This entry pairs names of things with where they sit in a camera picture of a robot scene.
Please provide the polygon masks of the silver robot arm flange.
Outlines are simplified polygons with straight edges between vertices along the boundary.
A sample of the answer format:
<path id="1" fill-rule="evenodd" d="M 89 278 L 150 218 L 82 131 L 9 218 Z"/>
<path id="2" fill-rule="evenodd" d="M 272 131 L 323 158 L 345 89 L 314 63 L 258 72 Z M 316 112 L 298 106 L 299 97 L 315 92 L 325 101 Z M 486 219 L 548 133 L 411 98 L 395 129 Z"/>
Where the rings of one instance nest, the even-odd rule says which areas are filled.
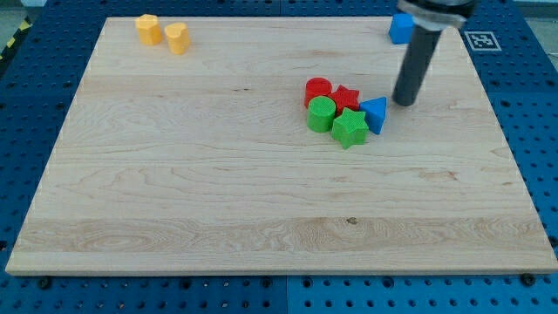
<path id="1" fill-rule="evenodd" d="M 447 27 L 460 29 L 470 18 L 479 0 L 398 0 L 397 8 L 412 16 L 416 25 L 428 31 Z"/>

